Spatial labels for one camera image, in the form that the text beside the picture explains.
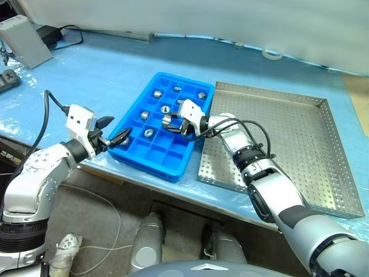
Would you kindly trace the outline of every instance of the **blue plastic tray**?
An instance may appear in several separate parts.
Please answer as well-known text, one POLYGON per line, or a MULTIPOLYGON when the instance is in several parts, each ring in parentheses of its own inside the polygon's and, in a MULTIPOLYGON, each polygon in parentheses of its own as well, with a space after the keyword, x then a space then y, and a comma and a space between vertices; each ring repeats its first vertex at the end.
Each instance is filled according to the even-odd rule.
MULTIPOLYGON (((164 114, 162 106, 169 106, 170 113, 178 111, 177 100, 191 99, 199 105, 203 112, 208 113, 214 95, 214 86, 168 73, 157 73, 122 120, 115 127, 109 138, 114 137, 125 128, 133 128, 129 143, 109 149, 110 154, 118 160, 138 167, 149 173, 171 182, 180 180, 185 173, 194 142, 188 142, 178 133, 162 128, 164 114), (181 87, 174 92, 173 87, 181 87), (154 97, 154 91, 163 93, 160 99, 154 97), (198 98, 204 92, 205 100, 198 98), (141 113, 150 113, 147 120, 141 119, 141 113), (154 134, 147 138, 144 132, 153 129, 154 134)), ((172 119, 171 124, 179 126, 181 120, 172 119)))

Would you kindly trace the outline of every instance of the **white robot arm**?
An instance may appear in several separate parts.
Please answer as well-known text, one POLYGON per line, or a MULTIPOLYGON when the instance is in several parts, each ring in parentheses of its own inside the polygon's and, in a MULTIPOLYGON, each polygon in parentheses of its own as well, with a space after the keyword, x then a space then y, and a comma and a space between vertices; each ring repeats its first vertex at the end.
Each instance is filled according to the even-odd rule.
POLYGON ((369 276, 369 245, 330 217, 313 212, 273 161, 270 149, 262 150, 243 121, 232 114, 206 117, 189 99, 176 116, 183 119, 180 131, 185 138, 193 132, 196 137, 191 140, 201 136, 222 140, 258 216, 278 226, 307 271, 314 276, 369 276))
POLYGON ((6 189, 0 220, 0 275, 7 271, 9 276, 13 272, 15 276, 48 276, 48 265, 42 263, 45 234, 59 184, 79 162, 118 145, 131 131, 122 130, 107 140, 101 129, 113 117, 96 120, 94 112, 78 105, 68 110, 71 140, 34 152, 6 189), (28 270, 19 270, 29 265, 28 270))

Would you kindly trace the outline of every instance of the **white wall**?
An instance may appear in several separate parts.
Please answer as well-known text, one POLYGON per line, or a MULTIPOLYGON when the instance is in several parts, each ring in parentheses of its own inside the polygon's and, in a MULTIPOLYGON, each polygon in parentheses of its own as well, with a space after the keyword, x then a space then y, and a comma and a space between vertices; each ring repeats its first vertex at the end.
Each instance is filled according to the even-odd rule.
POLYGON ((38 24, 214 36, 369 74, 368 0, 19 0, 38 24))

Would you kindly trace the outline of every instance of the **blue table cover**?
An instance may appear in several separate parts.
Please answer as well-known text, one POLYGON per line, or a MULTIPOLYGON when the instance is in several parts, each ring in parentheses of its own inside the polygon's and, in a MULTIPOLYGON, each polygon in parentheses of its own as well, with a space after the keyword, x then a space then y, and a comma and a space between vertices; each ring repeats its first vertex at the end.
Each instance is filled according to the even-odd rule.
MULTIPOLYGON (((104 129, 107 136, 157 72, 167 72, 214 84, 216 81, 276 89, 327 98, 351 166, 364 212, 369 214, 369 141, 361 129, 340 73, 294 59, 265 59, 254 49, 195 38, 156 38, 143 42, 84 32, 83 44, 53 52, 53 58, 30 70, 10 61, 22 84, 0 94, 0 134, 32 144, 42 125, 43 92, 49 89, 62 104, 79 104, 99 117, 116 120, 104 129)), ((51 113, 40 147, 69 138, 66 118, 50 103, 51 113)), ((87 164, 128 181, 265 227, 245 194, 197 181, 202 142, 195 145, 183 178, 171 183, 99 155, 87 164)), ((368 217, 334 218, 369 241, 368 217)))

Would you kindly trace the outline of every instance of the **stainless steel tray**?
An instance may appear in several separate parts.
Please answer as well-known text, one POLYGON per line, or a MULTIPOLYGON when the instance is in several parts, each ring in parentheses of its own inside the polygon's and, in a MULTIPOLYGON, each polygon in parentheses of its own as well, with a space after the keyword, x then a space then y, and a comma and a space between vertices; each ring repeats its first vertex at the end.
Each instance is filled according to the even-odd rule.
MULTIPOLYGON (((266 128, 275 161, 313 210, 342 218, 364 216, 326 99, 218 82, 210 113, 224 112, 266 128)), ((258 128, 249 129, 266 145, 258 128)), ((218 138, 205 141, 198 179, 245 193, 238 169, 218 138)))

